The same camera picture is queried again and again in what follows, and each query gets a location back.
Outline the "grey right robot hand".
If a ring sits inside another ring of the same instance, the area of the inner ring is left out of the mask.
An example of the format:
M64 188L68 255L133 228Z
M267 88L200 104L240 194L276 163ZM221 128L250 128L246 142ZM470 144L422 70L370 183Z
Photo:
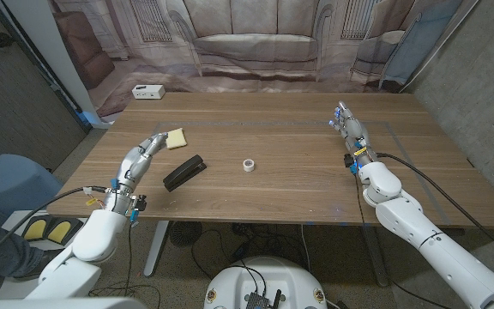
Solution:
M378 161L365 126L352 114L342 100L334 109L334 118L328 124L338 131L345 140L346 149L357 162L358 167Z

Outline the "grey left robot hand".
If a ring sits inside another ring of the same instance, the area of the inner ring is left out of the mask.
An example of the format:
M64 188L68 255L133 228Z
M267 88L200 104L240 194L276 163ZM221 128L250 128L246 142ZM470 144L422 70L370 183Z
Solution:
M117 188L111 188L105 197L106 210L125 215L136 187L149 169L153 156L166 146L167 137L167 133L155 134L125 155L116 175Z

